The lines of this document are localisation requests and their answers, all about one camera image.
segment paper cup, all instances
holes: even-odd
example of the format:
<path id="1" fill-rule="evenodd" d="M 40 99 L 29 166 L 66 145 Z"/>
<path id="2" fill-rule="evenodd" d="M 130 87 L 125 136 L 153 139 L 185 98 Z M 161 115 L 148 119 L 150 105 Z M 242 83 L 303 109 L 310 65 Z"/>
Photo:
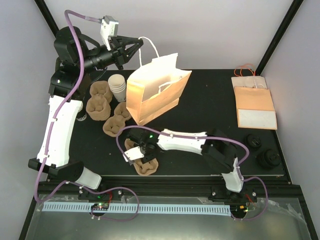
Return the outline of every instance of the paper cup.
<path id="1" fill-rule="evenodd" d="M 126 81 L 124 76 L 114 74 L 108 79 L 109 87 L 116 100 L 121 103 L 126 101 Z"/>

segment black knob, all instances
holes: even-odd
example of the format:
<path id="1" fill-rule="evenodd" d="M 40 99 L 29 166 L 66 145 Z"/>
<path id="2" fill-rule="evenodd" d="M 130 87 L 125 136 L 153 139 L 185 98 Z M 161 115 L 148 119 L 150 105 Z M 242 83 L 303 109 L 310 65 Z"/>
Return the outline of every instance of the black knob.
<path id="1" fill-rule="evenodd" d="M 261 140 L 257 135 L 249 134 L 244 138 L 244 144 L 252 151 L 256 151 L 261 147 Z"/>
<path id="2" fill-rule="evenodd" d="M 273 169 L 281 163 L 279 154 L 272 149 L 268 149 L 260 153 L 257 156 L 257 160 L 260 166 L 265 169 Z"/>

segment orange paper bag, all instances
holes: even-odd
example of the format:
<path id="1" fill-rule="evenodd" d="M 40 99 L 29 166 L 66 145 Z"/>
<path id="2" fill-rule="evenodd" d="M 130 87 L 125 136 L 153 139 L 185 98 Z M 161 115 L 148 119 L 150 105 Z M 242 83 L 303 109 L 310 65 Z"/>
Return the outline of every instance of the orange paper bag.
<path id="1" fill-rule="evenodd" d="M 127 80 L 126 108 L 143 126 L 177 106 L 192 71 L 176 68 L 178 54 L 154 58 Z"/>

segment gray wall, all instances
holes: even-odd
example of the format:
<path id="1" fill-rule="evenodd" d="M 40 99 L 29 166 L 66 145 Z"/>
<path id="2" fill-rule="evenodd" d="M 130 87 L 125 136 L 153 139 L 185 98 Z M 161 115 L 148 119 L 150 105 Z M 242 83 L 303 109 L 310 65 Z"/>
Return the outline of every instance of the gray wall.
<path id="1" fill-rule="evenodd" d="M 16 240 L 33 195 L 49 112 L 54 37 L 32 0 L 0 1 L 0 238 Z"/>
<path id="2" fill-rule="evenodd" d="M 45 0 L 57 25 L 66 26 L 65 9 L 119 21 L 118 34 L 150 38 L 160 56 L 178 53 L 184 69 L 234 69 L 257 65 L 292 0 Z M 72 16 L 81 31 L 101 41 L 100 26 Z M 142 62 L 156 54 L 142 47 Z M 125 69 L 139 67 L 138 55 Z"/>
<path id="3" fill-rule="evenodd" d="M 320 236 L 320 1 L 304 1 L 263 75 L 293 182 Z"/>

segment black frame bar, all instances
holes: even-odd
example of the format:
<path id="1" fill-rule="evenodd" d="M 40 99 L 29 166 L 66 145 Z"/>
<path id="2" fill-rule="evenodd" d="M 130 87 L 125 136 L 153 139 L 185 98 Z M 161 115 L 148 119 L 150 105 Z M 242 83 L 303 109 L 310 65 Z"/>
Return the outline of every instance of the black frame bar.
<path id="1" fill-rule="evenodd" d="M 287 28 L 289 27 L 292 19 L 294 19 L 297 11 L 299 10 L 301 4 L 304 0 L 293 0 L 291 6 L 289 7 L 289 10 L 286 12 L 278 30 L 275 32 L 275 35 L 270 42 L 270 45 L 266 49 L 258 67 L 255 70 L 255 73 L 260 76 L 263 70 L 265 69 L 269 59 L 271 58 L 272 54 L 276 50 L 276 47 L 278 46 L 280 40 L 284 36 Z"/>
<path id="2" fill-rule="evenodd" d="M 49 8 L 47 7 L 47 4 L 44 0 L 34 0 L 36 5 L 38 6 L 40 12 L 42 13 L 44 20 L 48 24 L 49 28 L 51 29 L 51 32 L 54 36 L 56 36 L 57 32 L 59 31 L 58 25 L 56 24 L 56 21 L 54 17 L 51 15 L 51 12 Z"/>

